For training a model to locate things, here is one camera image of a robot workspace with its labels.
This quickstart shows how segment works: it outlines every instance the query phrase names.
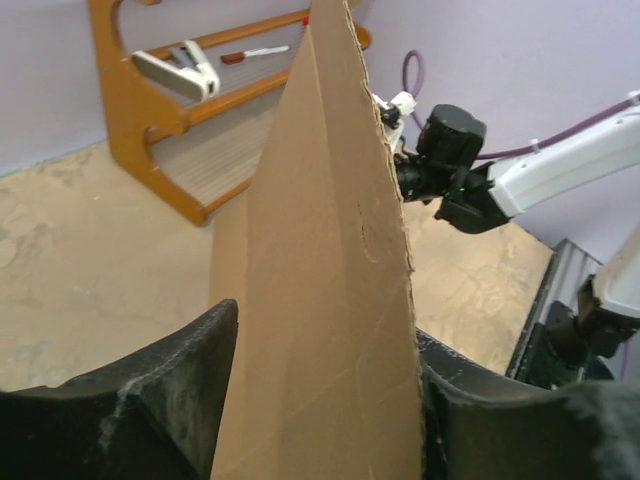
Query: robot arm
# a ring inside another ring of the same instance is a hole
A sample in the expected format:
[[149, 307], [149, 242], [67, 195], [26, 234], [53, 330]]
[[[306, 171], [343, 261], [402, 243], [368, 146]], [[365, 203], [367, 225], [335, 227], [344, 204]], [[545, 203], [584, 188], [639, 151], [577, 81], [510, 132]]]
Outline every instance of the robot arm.
[[[382, 118], [390, 140], [399, 139], [398, 129], [404, 124], [385, 121], [384, 114]], [[485, 134], [485, 124], [465, 110], [437, 105], [416, 151], [403, 149], [394, 155], [404, 201], [428, 203], [441, 198], [436, 218], [477, 234], [563, 192], [640, 163], [638, 106], [544, 150], [473, 168]], [[638, 285], [640, 225], [577, 292], [579, 309], [571, 324], [550, 333], [558, 354], [562, 356], [559, 351], [564, 349], [570, 352], [567, 358], [577, 363], [592, 354], [611, 358], [640, 328]]]

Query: orange wooden frame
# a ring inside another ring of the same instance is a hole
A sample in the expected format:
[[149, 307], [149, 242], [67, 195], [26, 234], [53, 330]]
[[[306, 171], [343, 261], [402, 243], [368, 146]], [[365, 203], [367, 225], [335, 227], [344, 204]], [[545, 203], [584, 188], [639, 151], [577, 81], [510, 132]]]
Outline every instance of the orange wooden frame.
[[[161, 0], [136, 0], [154, 5]], [[284, 85], [288, 70], [277, 73], [194, 108], [186, 108], [156, 88], [134, 66], [119, 31], [118, 14], [123, 0], [87, 0], [96, 50], [102, 101], [111, 155], [118, 165], [184, 215], [194, 225], [202, 225], [209, 215], [245, 190], [251, 179], [237, 185], [209, 205], [202, 205], [178, 186], [156, 164], [150, 146], [171, 135], [183, 135], [192, 126], [236, 105]], [[203, 49], [232, 42], [301, 22], [308, 10], [274, 17], [242, 27], [194, 39]], [[371, 43], [369, 32], [356, 26], [363, 48]], [[159, 58], [169, 57], [172, 45], [150, 50]]]

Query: wall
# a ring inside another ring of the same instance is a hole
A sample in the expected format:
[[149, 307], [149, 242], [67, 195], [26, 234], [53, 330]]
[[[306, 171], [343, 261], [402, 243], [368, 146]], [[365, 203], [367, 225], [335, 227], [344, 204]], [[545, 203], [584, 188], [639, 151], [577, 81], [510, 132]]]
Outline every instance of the wall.
[[[640, 89], [634, 0], [370, 0], [357, 18], [373, 32], [371, 84], [401, 89], [404, 54], [420, 50], [419, 112], [455, 103], [489, 126], [485, 151], [546, 138]], [[415, 140], [411, 125], [408, 138]], [[539, 205], [518, 221], [548, 245], [570, 237], [607, 260], [640, 221], [640, 167]]]
[[[306, 8], [308, 0], [125, 0], [130, 51]], [[0, 174], [105, 138], [85, 0], [0, 2]]]

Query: wooden shelf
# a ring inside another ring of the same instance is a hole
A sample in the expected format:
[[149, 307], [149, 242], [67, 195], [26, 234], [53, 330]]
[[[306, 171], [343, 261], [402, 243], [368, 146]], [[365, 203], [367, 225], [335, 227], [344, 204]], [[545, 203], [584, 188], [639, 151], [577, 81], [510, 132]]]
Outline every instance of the wooden shelf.
[[[195, 38], [218, 71], [222, 91], [206, 103], [189, 105], [133, 65], [118, 30], [122, 1], [87, 0], [111, 154], [189, 221], [202, 225], [249, 186], [309, 11]], [[362, 48], [368, 48], [369, 32], [356, 26], [356, 33]], [[276, 44], [290, 44], [291, 51], [246, 66], [219, 64], [222, 52]], [[172, 46], [148, 53], [168, 59]], [[226, 125], [231, 124], [237, 131], [229, 131]]]

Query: cardboard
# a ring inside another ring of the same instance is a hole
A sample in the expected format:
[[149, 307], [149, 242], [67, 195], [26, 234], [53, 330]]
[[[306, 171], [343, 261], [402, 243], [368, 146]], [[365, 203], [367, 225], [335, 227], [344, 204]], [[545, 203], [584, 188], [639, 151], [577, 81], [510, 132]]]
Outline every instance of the cardboard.
[[346, 1], [314, 0], [252, 186], [215, 220], [240, 331], [213, 478], [419, 480], [410, 262]]

